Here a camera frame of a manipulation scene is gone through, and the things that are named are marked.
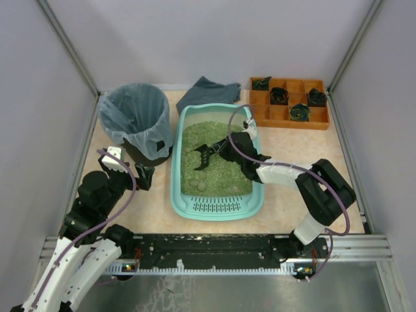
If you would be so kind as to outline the black litter scoop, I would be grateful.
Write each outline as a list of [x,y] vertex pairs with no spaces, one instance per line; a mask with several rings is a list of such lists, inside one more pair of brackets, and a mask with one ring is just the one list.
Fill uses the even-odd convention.
[[201,171],[208,167],[209,165],[209,159],[212,155],[215,153],[218,153],[218,150],[220,149],[220,144],[216,143],[212,146],[208,146],[207,144],[203,144],[200,147],[196,148],[194,151],[197,151],[200,153],[200,165],[199,167],[196,167],[195,171]]

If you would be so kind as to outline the teal plastic litter box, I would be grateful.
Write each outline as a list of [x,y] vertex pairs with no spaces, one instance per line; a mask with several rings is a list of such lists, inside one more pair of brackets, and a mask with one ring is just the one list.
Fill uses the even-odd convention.
[[241,126],[252,114],[248,108],[239,109],[238,105],[210,103],[186,107],[178,121],[172,152],[170,178],[170,199],[174,211],[184,218],[201,221],[230,221],[249,218],[263,206],[265,186],[253,182],[249,194],[236,196],[204,197],[186,195],[181,191],[181,161],[183,131],[201,122],[221,122]]

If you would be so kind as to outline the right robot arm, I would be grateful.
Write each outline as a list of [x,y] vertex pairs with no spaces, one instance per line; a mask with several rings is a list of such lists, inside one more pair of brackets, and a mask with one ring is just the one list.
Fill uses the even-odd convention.
[[307,214],[289,234],[297,250],[309,246],[323,232],[334,235],[330,226],[340,216],[344,216],[345,230],[338,235],[349,234],[347,209],[356,201],[356,193],[329,160],[320,159],[308,166],[278,162],[258,153],[246,131],[231,133],[213,149],[221,158],[237,163],[251,181],[299,191]]

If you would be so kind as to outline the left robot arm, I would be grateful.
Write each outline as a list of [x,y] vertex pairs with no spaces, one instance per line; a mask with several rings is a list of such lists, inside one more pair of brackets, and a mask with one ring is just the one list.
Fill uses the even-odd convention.
[[125,191],[150,189],[155,170],[136,164],[135,177],[126,162],[102,156],[99,164],[84,176],[38,284],[12,311],[77,311],[110,264],[133,249],[133,232],[107,220]]

